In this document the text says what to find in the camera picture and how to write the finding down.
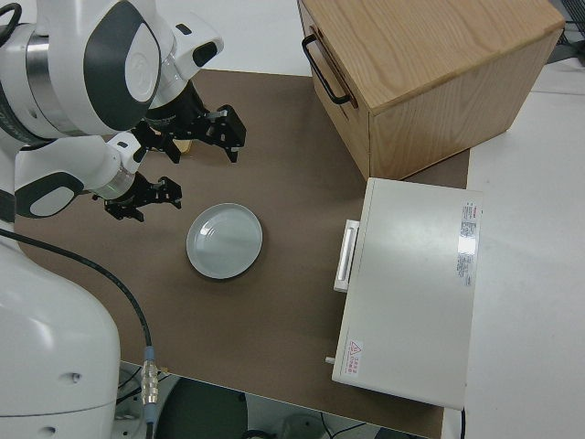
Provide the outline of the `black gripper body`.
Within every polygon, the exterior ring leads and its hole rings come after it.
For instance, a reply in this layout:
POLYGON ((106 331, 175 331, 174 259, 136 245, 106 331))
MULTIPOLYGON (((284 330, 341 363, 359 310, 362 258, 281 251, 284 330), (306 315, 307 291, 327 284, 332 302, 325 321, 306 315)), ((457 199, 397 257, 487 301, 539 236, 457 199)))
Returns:
POLYGON ((176 140, 200 140, 212 142, 209 134, 210 110, 200 106, 167 105, 149 110, 149 126, 161 134, 176 140))
POLYGON ((134 175, 133 182, 130 188, 124 192, 120 197, 107 200, 106 206, 130 206, 142 207, 148 204, 151 200, 152 183, 149 182, 143 175, 134 175))

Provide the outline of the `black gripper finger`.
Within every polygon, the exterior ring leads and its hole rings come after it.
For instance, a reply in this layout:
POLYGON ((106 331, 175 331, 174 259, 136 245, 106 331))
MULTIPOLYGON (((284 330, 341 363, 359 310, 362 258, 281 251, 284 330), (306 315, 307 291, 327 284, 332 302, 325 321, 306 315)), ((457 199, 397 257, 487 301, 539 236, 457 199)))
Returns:
POLYGON ((104 203, 104 209, 117 220, 133 219, 144 222, 144 214, 135 206, 124 206, 110 202, 104 203))
POLYGON ((209 127, 207 137, 211 144, 224 150, 229 161, 238 161, 239 150, 245 145, 246 127, 236 110, 230 105, 223 105, 207 114, 209 127))
POLYGON ((150 201, 156 204, 171 204, 176 209, 182 208, 182 188, 170 177, 160 177, 149 189, 150 201))
POLYGON ((159 134, 147 122, 139 122, 132 134, 144 150, 156 150, 165 153, 174 164, 180 162, 181 151, 169 134, 159 134))

